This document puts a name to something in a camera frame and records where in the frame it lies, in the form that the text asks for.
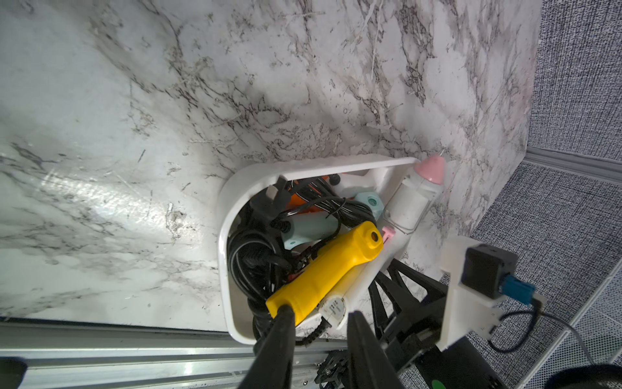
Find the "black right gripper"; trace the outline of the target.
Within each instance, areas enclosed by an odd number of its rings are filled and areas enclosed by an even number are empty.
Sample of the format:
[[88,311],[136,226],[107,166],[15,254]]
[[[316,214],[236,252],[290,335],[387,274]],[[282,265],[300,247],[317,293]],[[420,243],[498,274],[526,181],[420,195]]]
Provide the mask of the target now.
[[[406,309],[445,303],[448,288],[398,259],[390,261],[387,272],[386,279],[375,279],[369,286],[373,329],[378,340],[402,340],[406,331]],[[405,280],[423,289],[426,295],[416,298]],[[399,378],[397,362],[385,355]],[[434,346],[419,352],[411,364],[419,371],[427,388],[506,387],[466,337],[444,351]],[[318,368],[315,383],[320,388],[346,388],[348,348],[329,353]]]

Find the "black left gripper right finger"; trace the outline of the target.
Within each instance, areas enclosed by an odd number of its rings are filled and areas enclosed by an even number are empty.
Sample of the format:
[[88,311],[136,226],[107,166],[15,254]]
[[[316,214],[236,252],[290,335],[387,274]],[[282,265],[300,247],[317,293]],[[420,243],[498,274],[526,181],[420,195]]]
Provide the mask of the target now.
[[348,384],[346,388],[403,388],[364,315],[348,315]]

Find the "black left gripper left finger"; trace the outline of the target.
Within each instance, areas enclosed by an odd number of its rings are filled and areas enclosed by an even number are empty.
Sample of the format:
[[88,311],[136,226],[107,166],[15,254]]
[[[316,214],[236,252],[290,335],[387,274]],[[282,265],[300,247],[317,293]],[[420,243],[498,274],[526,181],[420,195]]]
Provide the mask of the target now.
[[290,306],[281,306],[251,368],[238,387],[290,388],[295,347],[295,314]]

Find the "yellow black glue gun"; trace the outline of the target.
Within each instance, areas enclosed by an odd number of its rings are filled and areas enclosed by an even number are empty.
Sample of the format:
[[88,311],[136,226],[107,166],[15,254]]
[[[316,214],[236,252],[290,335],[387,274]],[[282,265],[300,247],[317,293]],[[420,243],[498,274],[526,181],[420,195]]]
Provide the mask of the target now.
[[348,272],[376,259],[382,249],[382,235],[370,221],[331,240],[301,275],[267,299],[271,317],[276,318],[280,308],[288,306],[295,324],[301,324]]

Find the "white pink glue gun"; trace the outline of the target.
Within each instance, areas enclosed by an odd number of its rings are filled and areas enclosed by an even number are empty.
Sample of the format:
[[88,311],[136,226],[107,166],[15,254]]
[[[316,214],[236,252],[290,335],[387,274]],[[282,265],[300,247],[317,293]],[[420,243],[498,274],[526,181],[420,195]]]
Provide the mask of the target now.
[[442,194],[444,180],[445,158],[439,154],[407,170],[377,222],[384,244],[381,253],[373,261],[349,270],[319,303],[317,310],[330,326],[343,327],[348,313],[355,310],[375,276],[406,251],[418,225]]

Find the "white orange glue gun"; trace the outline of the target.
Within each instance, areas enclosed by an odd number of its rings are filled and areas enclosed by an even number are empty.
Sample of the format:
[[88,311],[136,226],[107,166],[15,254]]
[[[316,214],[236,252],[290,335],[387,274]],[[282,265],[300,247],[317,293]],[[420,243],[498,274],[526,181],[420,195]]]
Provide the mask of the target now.
[[346,198],[354,198],[364,192],[380,194],[389,175],[389,168],[371,169],[362,175],[359,172],[339,173],[340,182],[333,189],[337,195]]

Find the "mint green glue gun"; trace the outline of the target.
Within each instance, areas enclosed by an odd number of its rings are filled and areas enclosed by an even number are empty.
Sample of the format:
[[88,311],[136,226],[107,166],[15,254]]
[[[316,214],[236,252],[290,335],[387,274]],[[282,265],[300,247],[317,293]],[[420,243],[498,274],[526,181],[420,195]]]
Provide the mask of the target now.
[[[354,201],[367,205],[372,212],[373,221],[378,221],[384,211],[384,203],[375,192],[357,194]],[[335,231],[347,228],[335,216],[326,212],[306,212],[285,219],[286,232],[281,233],[284,248],[292,250],[299,245],[330,237]]]

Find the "white storage box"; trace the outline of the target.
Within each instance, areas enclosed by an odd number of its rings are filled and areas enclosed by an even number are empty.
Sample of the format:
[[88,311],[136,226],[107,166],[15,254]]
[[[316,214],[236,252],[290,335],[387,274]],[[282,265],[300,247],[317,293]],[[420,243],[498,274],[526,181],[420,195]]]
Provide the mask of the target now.
[[397,190],[408,168],[419,162],[420,160],[415,157],[392,158],[379,154],[364,154],[260,163],[246,166],[226,181],[216,202],[216,219],[220,227],[217,247],[222,306],[229,335],[243,345],[256,343],[252,325],[253,315],[246,296],[229,277],[227,264],[230,230],[241,209],[255,194],[276,183],[280,177],[291,181],[336,173],[389,168],[390,175],[386,180],[386,186],[379,194],[383,201],[387,201]]

